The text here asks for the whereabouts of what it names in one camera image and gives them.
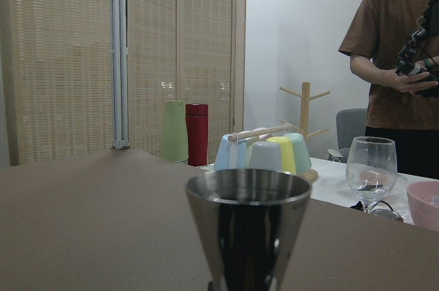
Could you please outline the grey plastic cup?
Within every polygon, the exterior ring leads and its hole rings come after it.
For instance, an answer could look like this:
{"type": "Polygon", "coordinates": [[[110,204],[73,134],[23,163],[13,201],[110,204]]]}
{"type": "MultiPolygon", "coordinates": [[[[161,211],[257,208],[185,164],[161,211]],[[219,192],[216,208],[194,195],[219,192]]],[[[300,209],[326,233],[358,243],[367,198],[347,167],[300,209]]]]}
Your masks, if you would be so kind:
{"type": "Polygon", "coordinates": [[[258,170],[281,171],[281,147],[278,143],[258,141],[252,146],[249,168],[258,170]]]}

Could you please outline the bamboo folding screen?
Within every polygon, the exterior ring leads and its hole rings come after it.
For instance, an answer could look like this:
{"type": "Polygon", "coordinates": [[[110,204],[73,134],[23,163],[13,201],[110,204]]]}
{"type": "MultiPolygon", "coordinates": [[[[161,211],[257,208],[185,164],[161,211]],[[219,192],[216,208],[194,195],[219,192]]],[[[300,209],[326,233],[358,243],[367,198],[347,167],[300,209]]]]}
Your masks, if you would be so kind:
{"type": "MultiPolygon", "coordinates": [[[[114,148],[112,0],[1,0],[1,164],[114,148]]],[[[246,0],[127,0],[129,147],[162,153],[165,104],[209,106],[213,161],[243,128],[246,0]]]]}

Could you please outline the mint green plastic cup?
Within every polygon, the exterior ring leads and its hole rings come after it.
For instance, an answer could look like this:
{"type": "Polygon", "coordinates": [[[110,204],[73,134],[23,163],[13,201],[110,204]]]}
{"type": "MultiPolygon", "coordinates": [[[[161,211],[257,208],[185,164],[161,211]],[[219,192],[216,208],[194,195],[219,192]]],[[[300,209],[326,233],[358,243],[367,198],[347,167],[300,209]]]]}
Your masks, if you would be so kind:
{"type": "Polygon", "coordinates": [[[311,169],[311,159],[307,149],[305,138],[298,132],[285,134],[291,143],[294,152],[294,160],[296,164],[296,173],[304,174],[311,169]]]}

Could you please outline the yellow plastic cup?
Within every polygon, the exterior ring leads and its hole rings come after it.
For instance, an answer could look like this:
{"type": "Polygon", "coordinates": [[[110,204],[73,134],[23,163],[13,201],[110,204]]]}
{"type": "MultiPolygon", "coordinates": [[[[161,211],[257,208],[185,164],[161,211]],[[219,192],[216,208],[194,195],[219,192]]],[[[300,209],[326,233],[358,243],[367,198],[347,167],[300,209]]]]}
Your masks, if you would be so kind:
{"type": "Polygon", "coordinates": [[[270,137],[268,141],[280,145],[282,170],[284,172],[297,174],[292,141],[284,136],[270,137]]]}

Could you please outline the green pitcher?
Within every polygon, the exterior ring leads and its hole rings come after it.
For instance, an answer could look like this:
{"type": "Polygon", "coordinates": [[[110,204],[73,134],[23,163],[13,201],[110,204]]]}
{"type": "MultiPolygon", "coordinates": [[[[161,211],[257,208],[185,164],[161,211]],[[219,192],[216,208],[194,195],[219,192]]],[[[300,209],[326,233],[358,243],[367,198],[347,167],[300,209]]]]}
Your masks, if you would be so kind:
{"type": "Polygon", "coordinates": [[[183,162],[189,157],[185,108],[183,101],[165,104],[161,153],[164,159],[183,162]]]}

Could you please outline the wooden cup rack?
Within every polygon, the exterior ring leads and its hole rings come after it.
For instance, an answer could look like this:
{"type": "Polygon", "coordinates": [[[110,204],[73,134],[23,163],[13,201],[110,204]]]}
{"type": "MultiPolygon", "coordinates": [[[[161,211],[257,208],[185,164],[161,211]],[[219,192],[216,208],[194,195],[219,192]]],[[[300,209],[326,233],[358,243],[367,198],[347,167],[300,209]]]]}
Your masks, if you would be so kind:
{"type": "MultiPolygon", "coordinates": [[[[252,146],[258,141],[268,141],[268,139],[270,137],[282,137],[282,136],[285,136],[285,134],[287,134],[287,133],[298,132],[298,131],[294,130],[291,127],[291,125],[292,124],[284,123],[281,126],[276,126],[276,127],[271,127],[271,128],[257,128],[255,130],[251,130],[251,131],[232,133],[232,134],[230,134],[228,139],[230,141],[237,141],[240,139],[246,140],[246,144],[248,145],[249,148],[251,148],[248,163],[246,166],[246,167],[249,167],[252,146]]],[[[296,174],[296,175],[302,176],[303,178],[308,180],[310,183],[315,182],[318,178],[317,171],[313,170],[312,168],[304,174],[296,174]]]]}

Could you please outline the person in brown shirt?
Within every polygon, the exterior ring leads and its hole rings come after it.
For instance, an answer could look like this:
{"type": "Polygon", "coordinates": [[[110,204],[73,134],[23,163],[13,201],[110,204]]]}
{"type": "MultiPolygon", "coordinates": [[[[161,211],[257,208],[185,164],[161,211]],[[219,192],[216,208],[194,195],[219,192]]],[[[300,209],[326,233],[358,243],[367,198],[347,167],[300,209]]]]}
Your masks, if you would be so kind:
{"type": "Polygon", "coordinates": [[[339,47],[353,74],[370,83],[365,135],[395,142],[400,173],[438,178],[438,90],[428,72],[404,75],[397,56],[428,0],[362,0],[339,47]]]}

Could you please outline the pink bowl with ice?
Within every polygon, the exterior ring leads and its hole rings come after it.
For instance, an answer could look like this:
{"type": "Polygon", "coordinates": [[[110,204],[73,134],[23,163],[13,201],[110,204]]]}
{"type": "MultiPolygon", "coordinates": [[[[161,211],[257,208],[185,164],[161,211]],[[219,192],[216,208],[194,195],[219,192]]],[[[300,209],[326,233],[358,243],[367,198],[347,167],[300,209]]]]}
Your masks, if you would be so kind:
{"type": "Polygon", "coordinates": [[[407,199],[414,225],[438,231],[438,205],[432,198],[438,197],[438,181],[423,181],[407,187],[407,199]]]}

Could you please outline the blue plastic cup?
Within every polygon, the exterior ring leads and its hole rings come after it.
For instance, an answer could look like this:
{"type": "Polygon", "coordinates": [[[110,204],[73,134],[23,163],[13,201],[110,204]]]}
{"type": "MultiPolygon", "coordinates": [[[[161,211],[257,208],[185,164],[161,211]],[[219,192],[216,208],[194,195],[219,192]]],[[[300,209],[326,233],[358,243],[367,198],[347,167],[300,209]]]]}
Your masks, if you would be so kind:
{"type": "Polygon", "coordinates": [[[230,170],[246,168],[246,140],[230,141],[230,135],[224,135],[220,141],[213,169],[230,170]]]}

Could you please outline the steel jigger measuring cup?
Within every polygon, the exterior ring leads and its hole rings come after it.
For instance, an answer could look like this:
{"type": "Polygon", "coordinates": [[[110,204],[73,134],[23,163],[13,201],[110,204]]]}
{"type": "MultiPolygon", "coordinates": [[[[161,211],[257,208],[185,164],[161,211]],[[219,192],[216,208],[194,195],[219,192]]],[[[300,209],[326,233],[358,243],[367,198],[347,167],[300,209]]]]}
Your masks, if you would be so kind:
{"type": "Polygon", "coordinates": [[[279,290],[311,184],[270,170],[207,172],[185,186],[211,272],[208,290],[279,290]]]}

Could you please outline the red thermos bottle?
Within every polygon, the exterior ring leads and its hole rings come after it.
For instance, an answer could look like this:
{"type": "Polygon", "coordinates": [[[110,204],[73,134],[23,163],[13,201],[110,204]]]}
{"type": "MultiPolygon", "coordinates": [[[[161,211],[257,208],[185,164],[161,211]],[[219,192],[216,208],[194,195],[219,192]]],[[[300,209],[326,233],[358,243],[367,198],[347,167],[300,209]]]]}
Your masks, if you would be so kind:
{"type": "Polygon", "coordinates": [[[209,106],[207,104],[186,104],[186,125],[189,159],[191,166],[208,164],[209,106]]]}

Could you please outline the aluminium frame post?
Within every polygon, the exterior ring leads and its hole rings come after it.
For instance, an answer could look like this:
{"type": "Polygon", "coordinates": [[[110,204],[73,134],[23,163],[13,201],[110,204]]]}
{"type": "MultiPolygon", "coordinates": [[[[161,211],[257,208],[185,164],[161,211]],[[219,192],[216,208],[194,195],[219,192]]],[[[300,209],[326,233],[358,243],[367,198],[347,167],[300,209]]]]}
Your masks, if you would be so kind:
{"type": "Polygon", "coordinates": [[[112,0],[112,78],[114,148],[126,149],[128,139],[127,0],[112,0]]]}

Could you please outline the wooden mug tree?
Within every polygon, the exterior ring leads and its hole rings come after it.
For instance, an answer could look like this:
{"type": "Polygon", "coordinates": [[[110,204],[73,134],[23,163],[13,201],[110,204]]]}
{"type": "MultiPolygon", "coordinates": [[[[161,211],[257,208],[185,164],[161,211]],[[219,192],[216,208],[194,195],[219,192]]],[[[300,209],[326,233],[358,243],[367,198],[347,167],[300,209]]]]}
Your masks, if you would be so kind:
{"type": "Polygon", "coordinates": [[[296,96],[300,98],[300,120],[299,120],[299,126],[291,125],[291,127],[298,131],[305,140],[308,140],[310,137],[314,137],[317,135],[321,135],[325,132],[328,132],[328,128],[324,128],[321,130],[317,130],[315,132],[308,133],[308,127],[309,127],[309,103],[312,100],[316,100],[318,98],[324,97],[326,95],[329,95],[330,91],[325,91],[323,93],[319,93],[317,95],[311,95],[311,83],[310,82],[303,82],[301,86],[301,93],[297,93],[291,89],[285,88],[284,86],[280,86],[279,89],[283,92],[289,93],[290,95],[296,96]]]}

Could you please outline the grey chair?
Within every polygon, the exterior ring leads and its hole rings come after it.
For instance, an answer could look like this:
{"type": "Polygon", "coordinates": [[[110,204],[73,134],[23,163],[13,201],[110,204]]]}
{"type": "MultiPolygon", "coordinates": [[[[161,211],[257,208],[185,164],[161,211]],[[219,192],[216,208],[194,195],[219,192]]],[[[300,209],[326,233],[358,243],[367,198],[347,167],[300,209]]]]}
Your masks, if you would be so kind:
{"type": "Polygon", "coordinates": [[[328,149],[328,160],[346,163],[355,137],[364,136],[366,108],[350,108],[339,111],[335,117],[337,149],[328,149]]]}

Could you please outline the wine glass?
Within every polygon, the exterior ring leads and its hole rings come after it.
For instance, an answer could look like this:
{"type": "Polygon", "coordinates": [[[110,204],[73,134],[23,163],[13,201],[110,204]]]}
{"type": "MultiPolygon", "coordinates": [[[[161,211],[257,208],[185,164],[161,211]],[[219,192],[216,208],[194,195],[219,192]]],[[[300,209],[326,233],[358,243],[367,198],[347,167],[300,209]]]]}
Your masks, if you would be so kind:
{"type": "Polygon", "coordinates": [[[346,163],[346,180],[363,211],[384,200],[397,178],[396,145],[381,137],[355,137],[346,163]]]}

